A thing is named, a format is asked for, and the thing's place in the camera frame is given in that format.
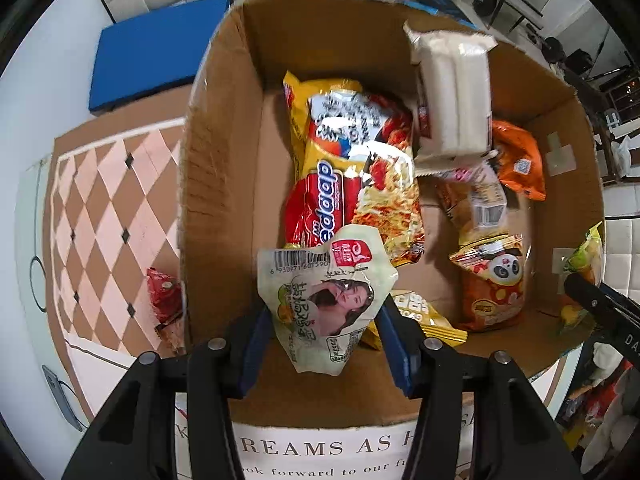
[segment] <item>screw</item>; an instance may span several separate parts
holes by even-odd
[[[440,350],[442,348],[442,341],[435,337],[428,337],[424,340],[424,347],[429,350]]]
[[[498,350],[494,354],[494,359],[498,361],[501,365],[505,365],[511,362],[511,356],[507,354],[504,350]]]
[[[155,352],[143,352],[138,357],[138,361],[140,361],[141,365],[149,365],[155,360],[156,360],[156,353]]]
[[[210,350],[222,350],[226,346],[226,341],[221,337],[215,337],[209,340],[207,346]]]

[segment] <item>checkered tile floor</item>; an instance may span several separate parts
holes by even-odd
[[[53,297],[64,333],[138,356],[170,354],[146,269],[178,276],[177,162],[184,120],[59,157],[51,193]]]

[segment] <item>red wrapped item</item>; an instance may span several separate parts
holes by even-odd
[[[165,323],[182,312],[182,288],[176,278],[150,267],[146,270],[146,286],[158,322]]]

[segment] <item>brown tile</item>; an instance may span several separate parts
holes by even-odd
[[[58,246],[53,246],[53,274],[56,277],[56,285],[60,288],[60,272],[62,272],[62,268],[65,266],[62,263],[62,258],[60,258],[60,253],[58,252]]]
[[[178,272],[180,269],[180,258],[174,253],[169,242],[165,241],[156,256],[153,264],[151,265],[154,269],[159,270],[160,272],[164,272],[169,276],[174,276],[178,278]]]
[[[65,168],[68,162],[69,162],[68,158],[60,162],[60,165],[58,166],[58,176],[62,176],[62,174],[65,173]]]
[[[55,231],[58,228],[58,223],[60,222],[60,215],[62,214],[62,210],[64,209],[64,205],[62,203],[62,197],[60,193],[56,190],[53,193],[53,230]]]
[[[164,143],[169,148],[169,151],[172,152],[175,145],[178,144],[178,140],[180,140],[184,135],[184,126],[174,126],[173,128],[160,130],[160,133],[162,134]]]
[[[98,314],[98,321],[95,323],[94,332],[103,346],[111,348],[112,350],[118,350],[120,340],[103,311],[100,311],[100,314]]]
[[[134,303],[144,276],[127,244],[122,246],[118,259],[113,266],[113,279],[127,303]]]
[[[138,212],[144,197],[145,193],[142,191],[136,173],[133,170],[127,170],[112,200],[123,227],[131,227],[131,221]]]
[[[80,278],[82,278],[82,262],[74,244],[71,244],[69,256],[66,258],[66,272],[69,275],[69,280],[71,280],[71,287],[75,292],[78,290]]]
[[[146,196],[158,222],[166,233],[174,223],[178,207],[178,173],[172,158]]]
[[[127,154],[135,152],[136,148],[145,141],[146,136],[148,136],[148,134],[140,134],[124,139],[124,149]]]
[[[84,337],[85,339],[90,340],[94,335],[94,331],[91,330],[91,326],[86,320],[84,312],[82,312],[82,308],[80,308],[80,305],[78,304],[76,304],[76,307],[74,309],[74,328],[76,329],[78,335],[80,337]]]
[[[65,303],[62,301],[62,298],[58,298],[58,312],[60,313],[62,326],[67,332],[69,332],[71,330],[71,320],[65,312]]]
[[[100,173],[98,173],[95,176],[94,186],[91,188],[89,198],[86,201],[86,211],[89,213],[89,220],[91,221],[91,226],[94,228],[94,232],[98,229],[98,224],[108,203],[109,193],[107,192],[107,187],[104,185]]]
[[[91,253],[89,254],[85,270],[89,281],[94,287],[95,295],[101,300],[104,286],[109,279],[110,272],[100,252],[100,247],[96,242],[94,242],[94,248],[91,249]]]
[[[138,322],[131,318],[127,323],[127,327],[122,336],[122,344],[133,357],[138,357],[142,352],[154,351],[153,345],[146,338],[144,332],[138,325]]]
[[[80,164],[82,164],[82,162],[86,158],[86,154],[87,153],[88,152],[82,152],[82,153],[78,153],[76,155],[76,173],[78,173],[78,168],[80,167]]]
[[[80,216],[83,205],[84,202],[82,202],[82,197],[80,196],[80,192],[78,191],[78,186],[76,186],[75,182],[71,182],[71,188],[69,189],[69,198],[66,199],[65,211],[66,217],[69,219],[69,225],[71,225],[72,229],[76,228],[78,217]]]
[[[109,144],[98,146],[95,149],[95,158],[98,161],[98,164],[100,164],[100,161],[103,160],[104,157],[107,155],[107,153],[111,151],[111,148],[113,147],[114,144],[115,142],[110,142]]]

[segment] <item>snack package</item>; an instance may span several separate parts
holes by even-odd
[[[461,247],[482,238],[506,234],[507,197],[487,162],[435,176],[441,179],[436,183],[436,192],[460,233]]]
[[[362,85],[352,79],[315,79],[301,83],[291,73],[284,76],[284,93],[289,108],[291,146],[293,149],[293,177],[300,179],[305,160],[305,147],[309,131],[308,101],[313,95],[327,94],[331,90],[362,92]]]
[[[258,252],[258,293],[297,372],[339,375],[398,272],[377,229],[347,225],[305,250]]]
[[[182,314],[182,287],[177,278],[149,267],[146,270],[146,288],[159,323],[164,323],[176,313]]]
[[[571,272],[580,272],[585,280],[593,285],[600,285],[604,274],[604,250],[602,238],[597,223],[589,229],[584,242],[564,262],[564,278]],[[577,326],[589,311],[584,310],[578,303],[566,294],[561,297],[562,308],[560,310],[561,332]]]
[[[507,121],[492,121],[494,147],[498,149],[498,179],[516,193],[544,200],[545,174],[536,139]]]
[[[437,337],[449,346],[462,345],[466,332],[453,328],[449,320],[441,316],[431,303],[412,290],[392,290],[391,297],[405,317],[415,319],[427,337]],[[376,350],[382,350],[382,342],[375,322],[371,321],[361,341]]]
[[[418,64],[418,174],[433,157],[470,156],[479,162],[491,148],[487,52],[496,41],[484,34],[418,33],[407,25],[404,30]]]
[[[424,228],[411,114],[382,96],[344,86],[285,77],[292,142],[301,140],[300,132],[306,135],[300,179],[285,207],[287,247],[315,247],[343,225],[362,224],[380,231],[395,266],[416,262]],[[327,90],[314,93],[319,88]]]
[[[524,306],[522,235],[481,240],[449,259],[463,273],[462,311],[458,328],[483,332],[516,324]]]

